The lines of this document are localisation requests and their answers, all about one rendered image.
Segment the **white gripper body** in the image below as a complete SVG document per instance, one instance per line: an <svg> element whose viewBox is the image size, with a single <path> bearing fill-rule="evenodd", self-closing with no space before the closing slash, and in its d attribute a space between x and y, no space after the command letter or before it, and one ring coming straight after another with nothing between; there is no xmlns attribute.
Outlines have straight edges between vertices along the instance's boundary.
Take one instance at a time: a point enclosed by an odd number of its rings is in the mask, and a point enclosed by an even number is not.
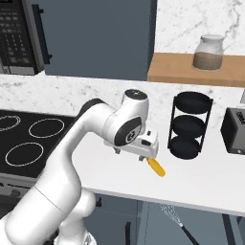
<svg viewBox="0 0 245 245"><path fill-rule="evenodd" d="M121 151L126 151L129 153L136 154L138 156L145 156L146 158L155 158L158 154L159 141L158 139L146 140L143 137L138 137L135 141L129 145L115 146L107 141L103 142L105 145L113 147L115 149L120 149Z"/></svg>

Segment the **open drawer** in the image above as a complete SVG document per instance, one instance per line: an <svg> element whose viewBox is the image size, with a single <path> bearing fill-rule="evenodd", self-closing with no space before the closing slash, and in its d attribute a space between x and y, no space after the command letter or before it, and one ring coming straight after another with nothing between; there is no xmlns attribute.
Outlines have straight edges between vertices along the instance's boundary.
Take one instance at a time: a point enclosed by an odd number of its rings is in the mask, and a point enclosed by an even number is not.
<svg viewBox="0 0 245 245"><path fill-rule="evenodd" d="M237 218L217 212L175 207L178 217L199 245L245 245ZM137 245L193 245L166 212L166 206L144 202Z"/></svg>

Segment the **yellow oblong food item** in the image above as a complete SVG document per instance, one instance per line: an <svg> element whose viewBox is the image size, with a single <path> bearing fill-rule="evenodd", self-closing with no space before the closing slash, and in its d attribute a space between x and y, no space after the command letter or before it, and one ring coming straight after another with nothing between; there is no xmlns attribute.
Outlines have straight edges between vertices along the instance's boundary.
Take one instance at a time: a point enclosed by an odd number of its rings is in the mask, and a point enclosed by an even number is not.
<svg viewBox="0 0 245 245"><path fill-rule="evenodd" d="M161 177L164 177L166 175L166 172L161 167L161 165L155 160L155 159L146 159L147 163L150 165L150 167Z"/></svg>

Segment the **black three-tier stand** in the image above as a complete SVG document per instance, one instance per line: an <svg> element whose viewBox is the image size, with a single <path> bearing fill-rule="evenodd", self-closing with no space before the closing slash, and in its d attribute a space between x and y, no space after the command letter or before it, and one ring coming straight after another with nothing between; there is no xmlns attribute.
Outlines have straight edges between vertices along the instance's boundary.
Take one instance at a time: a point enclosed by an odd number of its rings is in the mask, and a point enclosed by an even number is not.
<svg viewBox="0 0 245 245"><path fill-rule="evenodd" d="M181 92L173 99L167 148L175 157L191 160L202 150L213 99L199 93Z"/></svg>

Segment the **dark blue cupboard door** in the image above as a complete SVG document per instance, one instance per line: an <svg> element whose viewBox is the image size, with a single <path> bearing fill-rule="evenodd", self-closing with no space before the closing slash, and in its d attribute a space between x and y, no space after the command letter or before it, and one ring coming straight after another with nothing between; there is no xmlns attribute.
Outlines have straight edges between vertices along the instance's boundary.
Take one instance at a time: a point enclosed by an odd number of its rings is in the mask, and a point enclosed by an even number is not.
<svg viewBox="0 0 245 245"><path fill-rule="evenodd" d="M101 207L85 218L85 226L97 245L125 245L124 227L131 222L130 245L137 245L143 203L138 200L96 194Z"/></svg>

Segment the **black hob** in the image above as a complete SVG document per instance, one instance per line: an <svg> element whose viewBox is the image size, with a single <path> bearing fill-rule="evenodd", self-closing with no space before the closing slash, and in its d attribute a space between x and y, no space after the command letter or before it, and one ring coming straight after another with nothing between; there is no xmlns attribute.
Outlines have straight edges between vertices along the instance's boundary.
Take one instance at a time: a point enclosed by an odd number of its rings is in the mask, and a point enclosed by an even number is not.
<svg viewBox="0 0 245 245"><path fill-rule="evenodd" d="M0 110L0 173L36 178L74 117Z"/></svg>

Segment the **wooden shelf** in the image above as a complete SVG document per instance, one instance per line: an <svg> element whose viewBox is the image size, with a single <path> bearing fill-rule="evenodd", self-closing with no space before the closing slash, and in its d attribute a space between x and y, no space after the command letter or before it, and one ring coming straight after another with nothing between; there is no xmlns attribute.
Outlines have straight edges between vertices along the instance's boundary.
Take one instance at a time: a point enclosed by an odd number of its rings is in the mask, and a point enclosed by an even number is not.
<svg viewBox="0 0 245 245"><path fill-rule="evenodd" d="M192 67L192 54L155 53L147 80L245 88L245 56L223 56L218 71L203 71Z"/></svg>

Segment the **grey oven front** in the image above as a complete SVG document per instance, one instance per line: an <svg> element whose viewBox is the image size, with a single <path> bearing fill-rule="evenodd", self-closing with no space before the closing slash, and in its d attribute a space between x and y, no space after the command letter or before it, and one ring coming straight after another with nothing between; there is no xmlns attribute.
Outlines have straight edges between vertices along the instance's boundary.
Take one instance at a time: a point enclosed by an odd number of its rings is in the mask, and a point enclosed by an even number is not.
<svg viewBox="0 0 245 245"><path fill-rule="evenodd" d="M0 218L18 204L35 182L35 178L0 173Z"/></svg>

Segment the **glass jar with brown contents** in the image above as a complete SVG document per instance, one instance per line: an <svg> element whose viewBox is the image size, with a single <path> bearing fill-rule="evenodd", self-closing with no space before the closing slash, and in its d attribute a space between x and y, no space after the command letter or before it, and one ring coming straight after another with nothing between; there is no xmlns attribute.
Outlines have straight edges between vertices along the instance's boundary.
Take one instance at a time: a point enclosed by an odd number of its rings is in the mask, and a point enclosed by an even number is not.
<svg viewBox="0 0 245 245"><path fill-rule="evenodd" d="M219 70L223 61L223 40L219 34L203 34L194 52L192 66L205 71Z"/></svg>

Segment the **black and grey microwave oven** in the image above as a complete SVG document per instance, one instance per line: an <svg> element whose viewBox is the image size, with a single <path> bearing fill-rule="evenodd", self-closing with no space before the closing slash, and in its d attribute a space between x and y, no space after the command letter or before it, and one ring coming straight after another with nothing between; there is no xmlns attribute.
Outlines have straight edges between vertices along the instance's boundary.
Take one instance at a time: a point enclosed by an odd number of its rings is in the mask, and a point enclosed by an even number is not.
<svg viewBox="0 0 245 245"><path fill-rule="evenodd" d="M43 70L30 0L0 0L0 74L34 76Z"/></svg>

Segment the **dark blue wall cupboard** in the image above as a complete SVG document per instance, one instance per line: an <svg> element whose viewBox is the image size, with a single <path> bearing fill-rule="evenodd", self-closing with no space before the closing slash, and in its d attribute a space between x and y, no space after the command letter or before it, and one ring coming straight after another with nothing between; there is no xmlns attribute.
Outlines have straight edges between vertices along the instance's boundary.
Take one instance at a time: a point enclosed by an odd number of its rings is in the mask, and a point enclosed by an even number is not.
<svg viewBox="0 0 245 245"><path fill-rule="evenodd" d="M145 80L154 54L157 0L33 0L50 76Z"/></svg>

